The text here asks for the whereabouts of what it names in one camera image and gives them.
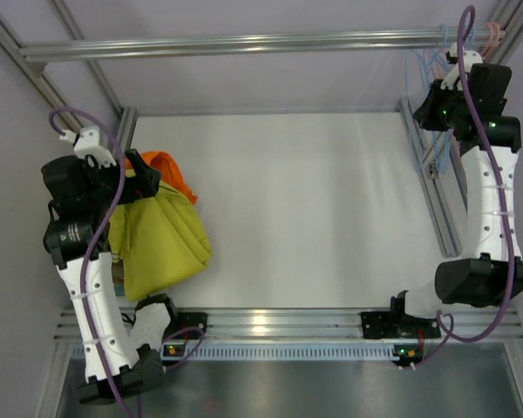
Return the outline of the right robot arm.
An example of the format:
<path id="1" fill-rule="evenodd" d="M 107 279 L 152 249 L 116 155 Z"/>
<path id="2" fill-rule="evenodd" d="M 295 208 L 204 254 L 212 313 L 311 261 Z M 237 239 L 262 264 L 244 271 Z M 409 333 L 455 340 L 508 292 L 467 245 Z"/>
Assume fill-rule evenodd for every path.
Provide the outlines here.
<path id="1" fill-rule="evenodd" d="M 514 212 L 521 128 L 516 117 L 503 113 L 511 76 L 504 65 L 473 64 L 464 78 L 433 81 L 413 113 L 421 129 L 451 131 L 458 142 L 466 233 L 457 259 L 440 263 L 430 283 L 399 295 L 412 317 L 431 318 L 453 307 L 503 307 L 523 292 Z"/>

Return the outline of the yellow-green trousers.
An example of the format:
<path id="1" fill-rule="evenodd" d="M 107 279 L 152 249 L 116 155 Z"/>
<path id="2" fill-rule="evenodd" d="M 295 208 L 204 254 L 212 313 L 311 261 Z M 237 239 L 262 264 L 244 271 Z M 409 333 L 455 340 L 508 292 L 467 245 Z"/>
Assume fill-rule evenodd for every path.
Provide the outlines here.
<path id="1" fill-rule="evenodd" d="M 119 205 L 110 218 L 112 261 L 125 296 L 139 301 L 206 269 L 213 250 L 192 202 L 162 181 L 152 198 Z"/>

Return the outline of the light blue wire hanger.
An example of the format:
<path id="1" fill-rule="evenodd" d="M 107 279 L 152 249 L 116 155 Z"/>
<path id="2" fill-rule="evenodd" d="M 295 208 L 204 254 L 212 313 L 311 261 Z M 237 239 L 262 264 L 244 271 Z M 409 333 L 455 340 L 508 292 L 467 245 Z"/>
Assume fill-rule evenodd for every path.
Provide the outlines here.
<path id="1" fill-rule="evenodd" d="M 432 163 L 439 172 L 446 172 L 451 152 L 448 131 L 424 128 L 425 112 L 432 93 L 433 83 L 443 79 L 451 69 L 445 56 L 450 36 L 446 24 L 439 25 L 442 37 L 434 49 L 410 50 L 404 54 L 404 93 L 408 99 L 416 99 L 413 116 L 417 118 L 417 151 L 413 159 L 415 168 L 425 167 L 425 153 L 431 151 Z"/>

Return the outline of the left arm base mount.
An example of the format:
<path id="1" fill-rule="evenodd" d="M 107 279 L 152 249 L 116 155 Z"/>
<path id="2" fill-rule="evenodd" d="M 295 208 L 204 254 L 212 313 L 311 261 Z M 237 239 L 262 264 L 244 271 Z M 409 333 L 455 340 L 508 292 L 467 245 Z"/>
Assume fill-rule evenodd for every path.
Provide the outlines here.
<path id="1" fill-rule="evenodd" d="M 163 340 L 190 340 L 200 336 L 199 329 L 205 331 L 208 323 L 206 312 L 179 312 L 163 334 Z"/>

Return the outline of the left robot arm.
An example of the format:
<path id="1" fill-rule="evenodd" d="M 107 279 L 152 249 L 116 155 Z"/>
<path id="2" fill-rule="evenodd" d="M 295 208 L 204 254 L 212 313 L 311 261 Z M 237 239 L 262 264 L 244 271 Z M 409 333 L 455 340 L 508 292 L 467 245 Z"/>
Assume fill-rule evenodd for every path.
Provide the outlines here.
<path id="1" fill-rule="evenodd" d="M 121 402 L 160 388 L 162 340 L 178 317 L 166 295 L 147 296 L 135 307 L 126 329 L 112 281 L 107 227 L 120 204 L 149 200 L 161 175 L 134 149 L 126 152 L 134 171 L 120 163 L 75 155 L 56 158 L 41 169 L 51 195 L 43 243 L 70 295 L 85 352 L 83 404 Z"/>

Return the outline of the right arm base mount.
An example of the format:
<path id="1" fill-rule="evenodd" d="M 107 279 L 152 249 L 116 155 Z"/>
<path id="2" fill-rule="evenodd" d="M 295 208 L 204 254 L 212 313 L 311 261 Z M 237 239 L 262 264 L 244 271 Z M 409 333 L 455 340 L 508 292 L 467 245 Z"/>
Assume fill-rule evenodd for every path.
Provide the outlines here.
<path id="1" fill-rule="evenodd" d="M 415 318 L 392 311 L 367 311 L 360 314 L 363 337 L 383 339 L 438 339 L 441 332 L 434 320 Z"/>

